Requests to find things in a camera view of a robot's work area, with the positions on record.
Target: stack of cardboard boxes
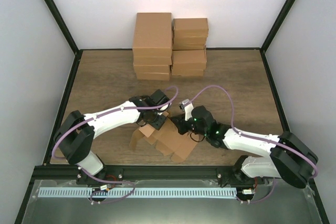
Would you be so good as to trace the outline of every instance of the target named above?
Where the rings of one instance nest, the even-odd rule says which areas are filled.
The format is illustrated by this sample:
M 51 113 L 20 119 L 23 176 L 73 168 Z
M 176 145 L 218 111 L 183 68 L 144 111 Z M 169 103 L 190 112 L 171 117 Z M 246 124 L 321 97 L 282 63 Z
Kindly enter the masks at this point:
M 172 14 L 138 13 L 133 39 L 133 67 L 139 80 L 170 80 Z
M 203 76 L 206 68 L 207 18 L 174 19 L 173 76 Z

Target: black frame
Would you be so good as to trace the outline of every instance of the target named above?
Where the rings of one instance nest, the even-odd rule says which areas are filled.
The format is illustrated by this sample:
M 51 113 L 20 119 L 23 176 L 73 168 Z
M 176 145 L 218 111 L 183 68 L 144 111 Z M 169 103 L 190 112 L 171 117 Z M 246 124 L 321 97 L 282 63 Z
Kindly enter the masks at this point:
M 83 50 L 79 50 L 72 35 L 67 28 L 58 8 L 53 0 L 44 0 L 52 13 L 55 21 L 57 22 L 60 30 L 62 31 L 64 37 L 66 38 L 69 46 L 74 52 L 75 58 L 71 67 L 71 72 L 66 84 L 66 88 L 61 100 L 61 104 L 57 113 L 56 121 L 52 130 L 52 134 L 49 140 L 47 152 L 43 161 L 43 165 L 36 166 L 31 180 L 29 182 L 26 194 L 24 196 L 22 205 L 20 207 L 19 213 L 17 215 L 15 223 L 21 223 L 25 214 L 25 210 L 30 198 L 31 190 L 34 185 L 34 181 L 37 179 L 77 179 L 78 169 L 73 165 L 53 165 L 50 164 L 51 159 L 51 151 L 54 146 L 52 136 L 58 130 L 61 125 L 62 118 L 65 113 L 65 109 L 70 97 L 71 89 L 73 82 L 76 77 L 76 73 L 78 70 L 78 66 L 80 64 L 80 59 L 83 53 Z M 286 120 L 285 113 L 283 111 L 280 98 L 274 83 L 274 80 L 271 75 L 271 71 L 269 69 L 267 59 L 266 59 L 266 51 L 270 46 L 272 40 L 274 39 L 277 31 L 279 30 L 281 24 L 285 20 L 287 14 L 289 13 L 292 5 L 295 0 L 286 0 L 284 3 L 275 23 L 273 24 L 265 42 L 263 43 L 261 48 L 207 48 L 207 50 L 242 50 L 242 49 L 257 49 L 260 50 L 260 55 L 262 61 L 264 63 L 265 71 L 267 74 L 267 78 L 269 81 L 269 85 L 273 94 L 273 98 L 278 110 L 280 122 L 284 131 L 289 130 L 289 125 Z M 130 50 L 130 49 L 112 49 L 112 50 Z M 123 175 L 123 179 L 127 180 L 135 180 L 135 179 L 217 179 L 220 183 L 220 178 L 218 178 L 218 174 L 223 175 L 222 178 L 227 178 L 228 174 L 232 170 L 231 166 L 128 166 L 128 165 L 120 165 L 120 166 L 107 166 L 108 170 L 112 171 L 116 175 L 121 173 Z M 235 181 L 230 181 L 231 185 L 235 185 Z M 323 223 L 328 224 L 329 220 L 327 214 L 324 210 L 321 198 L 319 196 L 317 187 L 313 179 L 309 181 L 310 187 L 315 191 L 314 200 L 319 209 L 319 214 Z

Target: wood surface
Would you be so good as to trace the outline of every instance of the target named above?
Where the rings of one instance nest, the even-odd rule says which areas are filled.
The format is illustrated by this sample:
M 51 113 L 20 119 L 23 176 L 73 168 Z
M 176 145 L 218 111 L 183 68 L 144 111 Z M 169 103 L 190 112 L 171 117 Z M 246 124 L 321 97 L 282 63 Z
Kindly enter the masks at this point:
M 208 50 L 204 77 L 171 77 L 170 81 L 140 81 L 135 77 L 130 50 L 84 51 L 72 87 L 65 117 L 74 110 L 93 113 L 120 105 L 134 95 L 151 95 L 177 85 L 179 94 L 170 112 L 179 114 L 177 105 L 191 99 L 210 84 L 224 87 L 235 106 L 235 125 L 256 133 L 282 133 L 282 128 L 258 50 Z M 170 98 L 174 91 L 166 93 Z M 214 118 L 229 124 L 231 107 L 225 93 L 210 88 L 201 94 L 194 106 L 204 105 Z M 128 124 L 96 138 L 92 150 L 105 164 L 176 165 L 146 141 L 139 141 L 135 152 L 129 149 L 136 124 Z M 181 165 L 233 165 L 242 151 L 228 151 L 199 143 Z M 51 160 L 51 163 L 62 161 Z

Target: gray floor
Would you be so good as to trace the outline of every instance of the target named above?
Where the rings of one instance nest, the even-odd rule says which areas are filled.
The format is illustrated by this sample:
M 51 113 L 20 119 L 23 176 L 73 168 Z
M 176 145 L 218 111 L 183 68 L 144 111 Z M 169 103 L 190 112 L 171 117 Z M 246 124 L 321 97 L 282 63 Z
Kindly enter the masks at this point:
M 162 187 L 162 182 L 158 183 L 139 186 Z M 181 187 L 181 182 L 164 183 Z M 92 206 L 83 198 L 37 198 L 38 186 L 33 190 L 23 223 L 321 223 L 310 189 L 296 189 L 282 181 L 270 198 L 255 205 L 240 205 L 233 199 L 126 199 Z M 258 185 L 256 198 L 263 197 L 269 189 L 270 186 Z

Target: gray wall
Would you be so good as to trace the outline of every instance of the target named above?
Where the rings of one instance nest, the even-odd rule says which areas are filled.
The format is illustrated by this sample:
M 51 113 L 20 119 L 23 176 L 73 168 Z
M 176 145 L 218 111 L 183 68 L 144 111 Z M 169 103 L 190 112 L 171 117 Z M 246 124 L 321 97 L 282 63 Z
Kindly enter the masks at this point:
M 0 223 L 14 223 L 73 53 L 43 0 L 0 0 Z
M 319 156 L 316 183 L 336 223 L 336 0 L 297 0 L 267 51 L 291 130 Z

